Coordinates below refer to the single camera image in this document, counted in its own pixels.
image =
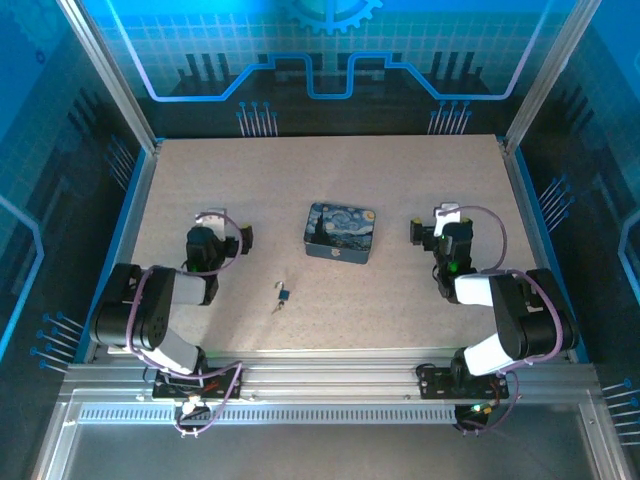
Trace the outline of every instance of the speckled work surface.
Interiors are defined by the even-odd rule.
[[[376,212],[367,265],[305,255],[309,207]],[[133,261],[180,267],[194,215],[225,207],[251,223],[254,248],[220,275],[209,307],[174,306],[172,326],[207,351],[463,346],[495,332],[486,307],[450,305],[431,279],[433,256],[409,243],[409,221],[442,201],[502,217],[506,266],[534,266],[493,136],[170,140],[162,147]],[[474,265],[501,249],[494,221],[474,220]],[[277,304],[277,281],[291,291]]]

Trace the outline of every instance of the robotic arm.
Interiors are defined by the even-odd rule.
[[[218,238],[211,228],[193,227],[187,234],[187,271],[153,267],[144,285],[132,332],[132,345],[147,359],[182,375],[208,371],[202,349],[184,341],[171,329],[173,305],[209,305],[218,291],[217,272],[225,258],[247,254],[253,246],[252,228],[240,229],[240,242]],[[91,339],[101,345],[125,348],[127,323],[143,270],[138,265],[116,265],[91,318]]]
[[[551,312],[529,283],[511,273],[478,273],[471,266],[473,222],[462,219],[459,205],[442,204],[434,211],[435,226],[411,221],[414,245],[422,245],[435,257],[433,278],[443,298],[450,303],[493,307],[496,333],[482,342],[460,349],[451,363],[455,385],[503,371],[529,357],[553,351],[556,330]],[[579,333],[575,319],[548,269],[527,272],[558,312],[562,325],[561,350],[575,348]]]

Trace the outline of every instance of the blue wall panel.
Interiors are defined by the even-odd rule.
[[[86,4],[159,136],[229,137],[504,133],[573,2]]]
[[[602,3],[522,143],[605,385],[640,382],[639,14],[637,2]]]
[[[0,476],[13,480],[30,477],[140,146],[55,1],[1,2],[0,41]]]

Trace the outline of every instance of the starry night tin box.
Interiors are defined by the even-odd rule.
[[[304,231],[307,255],[367,263],[375,220],[376,214],[372,210],[314,203]]]

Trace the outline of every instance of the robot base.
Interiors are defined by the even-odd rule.
[[[416,369],[422,400],[500,400],[509,398],[509,388],[496,375],[468,376],[461,385],[450,368],[428,365]]]

